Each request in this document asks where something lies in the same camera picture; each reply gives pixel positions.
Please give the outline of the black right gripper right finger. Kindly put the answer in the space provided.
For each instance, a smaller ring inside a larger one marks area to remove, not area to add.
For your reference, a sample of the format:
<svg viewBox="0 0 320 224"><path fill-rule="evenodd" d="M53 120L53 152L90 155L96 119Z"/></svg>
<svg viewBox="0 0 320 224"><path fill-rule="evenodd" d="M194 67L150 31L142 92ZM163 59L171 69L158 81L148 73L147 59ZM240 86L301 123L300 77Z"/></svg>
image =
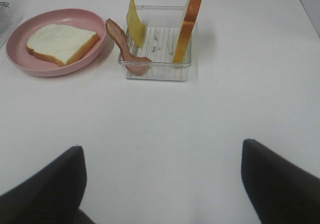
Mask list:
<svg viewBox="0 0 320 224"><path fill-rule="evenodd" d="M320 222L320 179L254 139L242 144L241 179L261 223Z"/></svg>

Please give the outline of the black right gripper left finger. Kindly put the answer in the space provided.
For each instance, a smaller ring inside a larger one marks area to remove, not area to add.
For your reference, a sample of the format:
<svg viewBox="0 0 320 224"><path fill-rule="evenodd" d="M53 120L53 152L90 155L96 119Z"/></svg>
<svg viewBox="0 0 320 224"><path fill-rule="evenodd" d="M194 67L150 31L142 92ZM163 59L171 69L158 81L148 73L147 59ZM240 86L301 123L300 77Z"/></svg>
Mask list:
<svg viewBox="0 0 320 224"><path fill-rule="evenodd" d="M0 196L2 224L92 224L81 209L87 185L84 150L72 146Z"/></svg>

